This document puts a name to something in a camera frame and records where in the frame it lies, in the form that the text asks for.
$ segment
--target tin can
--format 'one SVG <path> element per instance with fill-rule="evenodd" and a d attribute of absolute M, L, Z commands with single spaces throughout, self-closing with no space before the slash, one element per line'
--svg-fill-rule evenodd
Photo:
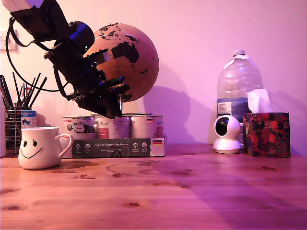
<path fill-rule="evenodd" d="M 130 117 L 122 116 L 109 119 L 97 116 L 98 139 L 130 138 Z"/>
<path fill-rule="evenodd" d="M 131 138 L 164 138 L 162 115 L 131 117 Z"/>
<path fill-rule="evenodd" d="M 94 116 L 64 116 L 63 131 L 74 139 L 95 139 L 96 121 Z"/>

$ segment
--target black cable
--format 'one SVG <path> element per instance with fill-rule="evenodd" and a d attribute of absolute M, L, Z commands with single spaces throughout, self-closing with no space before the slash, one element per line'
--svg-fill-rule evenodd
<path fill-rule="evenodd" d="M 66 93 L 65 93 L 65 90 L 63 88 L 63 85 L 62 85 L 62 82 L 61 82 L 61 79 L 59 78 L 59 71 L 58 71 L 58 68 L 54 65 L 53 66 L 53 72 L 54 72 L 54 76 L 56 78 L 56 82 L 57 82 L 57 85 L 58 85 L 58 88 L 59 88 L 59 92 L 61 93 L 61 95 L 63 97 L 65 97 L 66 99 L 68 98 Z"/>
<path fill-rule="evenodd" d="M 28 85 L 32 86 L 34 89 L 43 90 L 43 91 L 47 91 L 47 92 L 58 92 L 59 90 L 49 90 L 49 89 L 43 89 L 43 88 L 40 89 L 40 88 L 38 88 L 38 87 L 36 87 L 36 86 L 30 84 L 29 82 L 27 82 L 27 81 L 19 74 L 19 72 L 18 72 L 17 69 L 15 68 L 15 66 L 14 66 L 14 64 L 13 64 L 13 62 L 12 62 L 10 53 L 9 53 L 9 36 L 10 36 L 11 31 L 14 30 L 14 29 L 13 29 L 13 23 L 14 23 L 15 21 L 16 21 L 16 19 L 14 19 L 13 17 L 10 18 L 10 26 L 9 26 L 9 29 L 8 29 L 8 32 L 7 32 L 6 38 L 5 38 L 5 50 L 6 50 L 6 54 L 7 54 L 7 56 L 8 56 L 9 62 L 10 62 L 10 64 L 11 64 L 13 70 L 16 72 L 16 74 L 18 75 L 18 77 L 19 77 L 21 80 L 23 80 L 23 81 L 24 81 L 25 83 L 27 83 Z M 32 42 L 30 42 L 27 46 L 25 46 L 25 45 L 22 44 L 18 39 L 17 39 L 17 41 L 15 40 L 15 42 L 16 42 L 17 44 L 19 44 L 19 45 L 21 44 L 22 47 L 27 47 L 27 46 L 29 46 L 32 42 L 35 43 L 35 44 L 37 44 L 36 41 L 32 41 Z"/>

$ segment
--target floral tissue box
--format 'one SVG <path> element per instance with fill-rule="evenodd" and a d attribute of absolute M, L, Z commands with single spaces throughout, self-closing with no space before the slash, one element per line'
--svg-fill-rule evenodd
<path fill-rule="evenodd" d="M 290 157 L 289 113 L 244 114 L 244 151 L 253 157 Z"/>

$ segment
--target bottle cap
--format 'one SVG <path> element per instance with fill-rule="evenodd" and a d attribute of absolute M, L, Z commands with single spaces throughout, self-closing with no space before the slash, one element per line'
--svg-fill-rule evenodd
<path fill-rule="evenodd" d="M 239 55 L 239 54 L 245 55 L 245 50 L 243 50 L 243 49 L 235 50 L 235 53 L 234 53 L 233 56 Z"/>

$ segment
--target camera lens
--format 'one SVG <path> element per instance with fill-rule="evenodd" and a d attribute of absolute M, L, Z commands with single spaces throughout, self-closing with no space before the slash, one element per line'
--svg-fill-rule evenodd
<path fill-rule="evenodd" d="M 215 131 L 220 136 L 225 136 L 227 133 L 228 117 L 221 117 L 215 125 Z"/>

